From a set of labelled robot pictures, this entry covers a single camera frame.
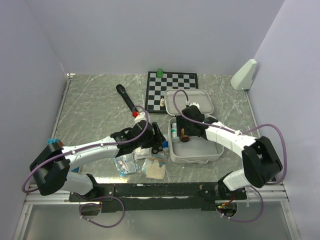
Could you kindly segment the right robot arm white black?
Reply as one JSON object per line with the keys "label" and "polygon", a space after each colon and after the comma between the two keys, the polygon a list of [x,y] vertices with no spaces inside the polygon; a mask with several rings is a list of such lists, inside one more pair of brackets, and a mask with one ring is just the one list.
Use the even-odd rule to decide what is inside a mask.
{"label": "right robot arm white black", "polygon": [[247,186],[261,188],[283,170],[283,164],[269,138],[256,138],[224,126],[215,117],[205,116],[196,105],[189,105],[177,116],[185,134],[199,137],[232,151],[242,159],[242,168],[218,181],[218,193],[230,199]]}

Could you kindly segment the white bottle green label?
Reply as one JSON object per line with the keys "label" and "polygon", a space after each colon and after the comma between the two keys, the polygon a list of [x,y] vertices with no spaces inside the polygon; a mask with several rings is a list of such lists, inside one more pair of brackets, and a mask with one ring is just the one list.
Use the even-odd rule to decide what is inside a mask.
{"label": "white bottle green label", "polygon": [[171,140],[173,143],[178,143],[180,141],[180,138],[178,136],[178,129],[177,129],[177,123],[173,122],[171,124]]}

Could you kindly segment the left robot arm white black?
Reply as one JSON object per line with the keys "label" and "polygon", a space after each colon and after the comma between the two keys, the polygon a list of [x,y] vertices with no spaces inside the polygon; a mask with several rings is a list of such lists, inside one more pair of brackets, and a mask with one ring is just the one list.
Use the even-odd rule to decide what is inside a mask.
{"label": "left robot arm white black", "polygon": [[137,148],[151,148],[159,152],[163,149],[165,140],[156,122],[141,120],[133,127],[114,132],[98,141],[77,146],[50,143],[29,169],[37,185],[36,189],[42,196],[64,190],[76,192],[87,201],[93,201],[99,195],[94,177],[74,173],[74,169],[98,160],[128,155]]}

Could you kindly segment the white gauze packet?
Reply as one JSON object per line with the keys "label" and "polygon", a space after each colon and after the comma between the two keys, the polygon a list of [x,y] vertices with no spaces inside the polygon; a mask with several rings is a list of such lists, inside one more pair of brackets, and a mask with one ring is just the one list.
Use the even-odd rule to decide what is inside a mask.
{"label": "white gauze packet", "polygon": [[137,148],[133,151],[133,157],[135,160],[151,158],[152,157],[152,148]]}

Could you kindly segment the brown medicine bottle orange cap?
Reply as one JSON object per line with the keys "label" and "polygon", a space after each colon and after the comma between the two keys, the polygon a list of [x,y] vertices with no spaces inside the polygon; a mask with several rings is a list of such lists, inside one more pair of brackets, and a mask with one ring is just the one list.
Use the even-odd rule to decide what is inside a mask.
{"label": "brown medicine bottle orange cap", "polygon": [[185,129],[181,128],[180,129],[180,141],[182,143],[187,143],[190,141],[190,137],[185,133]]}

